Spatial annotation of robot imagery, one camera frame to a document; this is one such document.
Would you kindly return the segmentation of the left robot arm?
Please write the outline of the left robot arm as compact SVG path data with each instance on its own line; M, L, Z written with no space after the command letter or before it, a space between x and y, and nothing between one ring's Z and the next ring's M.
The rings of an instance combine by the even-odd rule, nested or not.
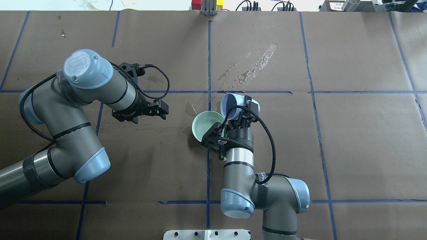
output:
M110 166L83 107L99 101L112 109L119 122L138 124L139 116L166 119L169 106L162 97L144 93L138 78L154 64L114 64L93 50L77 50L62 70L20 94L20 115L35 134L49 145L1 170L1 209L73 178L90 181Z

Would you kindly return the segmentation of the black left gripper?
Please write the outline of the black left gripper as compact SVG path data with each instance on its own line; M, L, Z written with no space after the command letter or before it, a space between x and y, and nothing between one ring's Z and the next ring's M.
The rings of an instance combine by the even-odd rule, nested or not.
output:
M128 121L138 124L139 116L158 116L166 120L169 114L169 105L163 100L148 102L145 97L135 97L133 103L124 110L112 110L112 116L120 121Z

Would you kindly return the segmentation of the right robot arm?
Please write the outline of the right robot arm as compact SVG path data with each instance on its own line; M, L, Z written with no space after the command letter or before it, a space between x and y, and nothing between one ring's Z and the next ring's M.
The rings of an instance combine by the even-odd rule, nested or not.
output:
M248 95L228 93L221 100L222 122L213 123L201 145L224 161L220 209L224 215L247 219L263 211L263 240L297 240L297 215L310 204L307 184L276 173L276 145L267 125L259 117L260 105ZM254 136L251 124L258 122L272 149L271 169L255 173Z

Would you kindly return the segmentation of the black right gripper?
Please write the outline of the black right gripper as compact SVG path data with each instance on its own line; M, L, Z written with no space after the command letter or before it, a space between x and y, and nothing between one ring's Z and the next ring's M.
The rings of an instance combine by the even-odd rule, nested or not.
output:
M234 107L226 107L228 124L225 126L219 122L213 124L201 141L201 146L218 154L220 161L232 161L232 151L242 150L245 156L254 153L250 125L258 121L260 104L252 97L245 95L244 106Z

